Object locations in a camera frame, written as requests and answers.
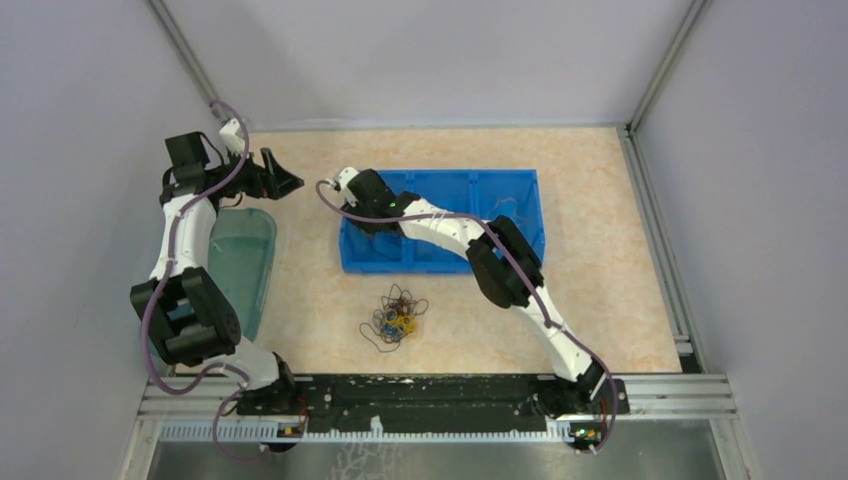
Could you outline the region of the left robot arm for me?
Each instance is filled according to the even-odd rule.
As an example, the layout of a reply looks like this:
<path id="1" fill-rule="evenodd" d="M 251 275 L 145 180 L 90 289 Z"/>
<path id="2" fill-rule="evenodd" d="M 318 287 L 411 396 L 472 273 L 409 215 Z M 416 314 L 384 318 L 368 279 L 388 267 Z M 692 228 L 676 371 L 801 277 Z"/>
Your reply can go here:
<path id="1" fill-rule="evenodd" d="M 209 273 L 209 248 L 222 199 L 278 200 L 304 182 L 269 149 L 255 163 L 245 132 L 234 122 L 219 136 L 228 152 L 218 156 L 215 167 L 209 165 L 215 148 L 206 134 L 166 139 L 171 165 L 159 195 L 164 236 L 148 280 L 132 286 L 130 302 L 142 322 L 149 358 L 235 379 L 241 388 L 235 399 L 240 415 L 293 413 L 300 388 L 289 366 L 243 334 L 236 310 Z"/>

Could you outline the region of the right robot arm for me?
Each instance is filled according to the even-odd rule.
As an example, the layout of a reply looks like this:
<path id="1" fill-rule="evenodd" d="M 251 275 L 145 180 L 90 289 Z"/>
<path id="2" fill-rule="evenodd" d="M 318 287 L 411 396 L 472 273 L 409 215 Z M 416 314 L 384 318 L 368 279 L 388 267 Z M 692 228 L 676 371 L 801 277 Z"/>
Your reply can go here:
<path id="1" fill-rule="evenodd" d="M 540 257 L 506 216 L 484 220 L 454 212 L 408 191 L 396 193 L 373 169 L 345 167 L 331 181 L 342 215 L 363 232 L 387 231 L 422 241 L 465 260 L 482 295 L 511 310 L 545 349 L 563 398 L 576 412 L 604 403 L 615 416 L 621 391 L 606 363 L 579 340 L 548 291 Z"/>

